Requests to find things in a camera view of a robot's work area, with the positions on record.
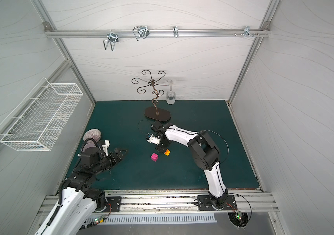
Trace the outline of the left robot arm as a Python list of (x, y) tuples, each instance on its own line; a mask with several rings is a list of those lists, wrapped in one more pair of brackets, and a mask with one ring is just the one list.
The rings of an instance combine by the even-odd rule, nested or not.
[(78, 153), (79, 160), (58, 190), (58, 200), (36, 231), (37, 235), (75, 235), (79, 230), (94, 227), (107, 219), (106, 215), (87, 219), (94, 212), (111, 210), (105, 191), (93, 188), (97, 175), (119, 164), (128, 154), (126, 148), (109, 152), (107, 142), (87, 138)]

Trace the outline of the magenta lego brick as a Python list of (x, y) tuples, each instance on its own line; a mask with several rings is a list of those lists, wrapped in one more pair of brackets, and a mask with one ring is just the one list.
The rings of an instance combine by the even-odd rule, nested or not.
[(156, 162), (156, 161), (158, 160), (158, 158), (159, 158), (159, 156), (158, 156), (158, 154), (156, 154), (156, 153), (153, 153), (153, 154), (151, 155), (151, 160), (153, 160), (154, 162)]

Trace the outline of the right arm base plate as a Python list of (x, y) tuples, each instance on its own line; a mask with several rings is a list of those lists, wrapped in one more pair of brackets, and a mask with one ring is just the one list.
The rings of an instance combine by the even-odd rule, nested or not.
[(199, 211), (237, 211), (237, 203), (233, 195), (228, 195), (222, 206), (216, 208), (209, 195), (199, 195), (194, 199), (193, 204)]

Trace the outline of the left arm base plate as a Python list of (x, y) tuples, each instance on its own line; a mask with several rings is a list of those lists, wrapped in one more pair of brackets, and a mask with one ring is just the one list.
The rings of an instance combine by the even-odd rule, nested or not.
[(119, 196), (106, 197), (99, 203), (99, 207), (95, 209), (98, 213), (119, 212), (122, 198)]

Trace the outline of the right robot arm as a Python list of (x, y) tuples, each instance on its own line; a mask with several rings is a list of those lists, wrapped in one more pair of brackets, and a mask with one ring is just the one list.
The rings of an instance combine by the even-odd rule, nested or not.
[(151, 124), (155, 134), (148, 134), (147, 141), (156, 145), (156, 150), (167, 154), (172, 142), (189, 148), (196, 165), (205, 173), (209, 184), (209, 200), (215, 210), (222, 210), (229, 195), (220, 172), (220, 150), (207, 131), (193, 132), (171, 123)]

